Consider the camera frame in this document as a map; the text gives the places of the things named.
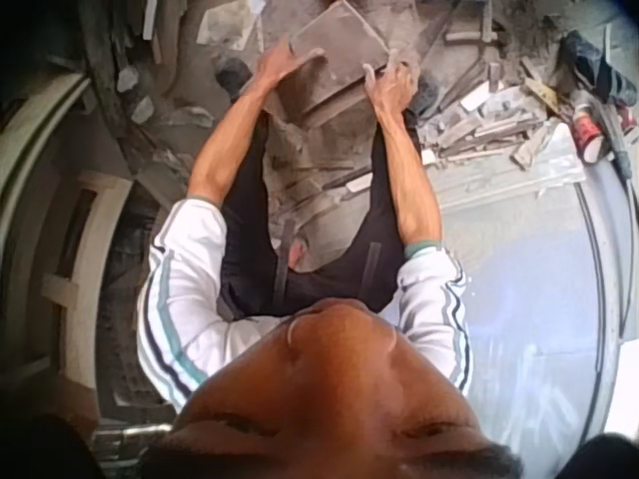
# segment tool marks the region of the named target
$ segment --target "leg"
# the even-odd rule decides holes
[[[416,130],[409,128],[418,149]],[[403,244],[397,232],[397,219],[392,203],[386,150],[381,128],[377,127],[370,155],[372,183],[370,210],[350,247],[338,259],[312,273],[289,272],[287,292],[277,315],[292,314],[325,297],[358,297],[368,251],[373,242],[381,245],[371,279],[371,288],[361,300],[374,312],[382,310],[396,290],[396,278],[404,262]]]
[[[277,258],[269,235],[269,200],[263,178],[268,121],[263,113],[222,206],[227,222],[222,298],[236,315],[260,314],[271,301]]]

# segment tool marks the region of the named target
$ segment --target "broken tile piece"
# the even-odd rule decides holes
[[[244,50],[265,4],[264,0],[236,0],[207,10],[198,32],[198,44]]]
[[[138,84],[138,81],[140,81],[140,74],[138,70],[136,70],[136,67],[129,65],[123,68],[118,75],[118,92],[128,92]]]
[[[160,125],[170,127],[196,126],[200,128],[212,128],[215,118],[209,111],[202,107],[183,107],[164,115]]]
[[[503,90],[503,83],[501,82],[497,85],[497,91],[499,90]],[[460,103],[463,109],[470,113],[486,103],[492,95],[493,94],[490,93],[490,82],[484,82],[466,95]]]
[[[142,125],[143,123],[147,122],[151,117],[153,117],[153,114],[155,113],[155,111],[156,109],[153,106],[153,102],[151,101],[151,98],[149,98],[149,96],[147,95],[140,101],[136,109],[133,111],[133,115],[131,115],[131,120],[133,121],[133,123],[137,125]]]

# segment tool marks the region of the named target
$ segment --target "striped sleeve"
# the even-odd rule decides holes
[[[450,382],[466,394],[472,355],[461,300],[466,276],[441,247],[414,254],[399,271],[399,329]]]
[[[209,376],[273,329],[275,318],[228,323],[217,313],[226,224],[213,205],[177,203],[149,251],[138,298],[138,358],[179,411]]]

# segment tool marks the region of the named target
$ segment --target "wrist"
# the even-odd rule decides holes
[[[271,90],[273,89],[273,87],[271,87],[268,83],[261,81],[261,80],[255,80],[244,92],[244,94],[246,96],[249,97],[253,97],[255,98],[257,101],[260,102],[265,102],[267,99],[267,96],[269,95],[269,93],[271,92]]]
[[[382,128],[404,128],[401,112],[375,109],[375,115]]]

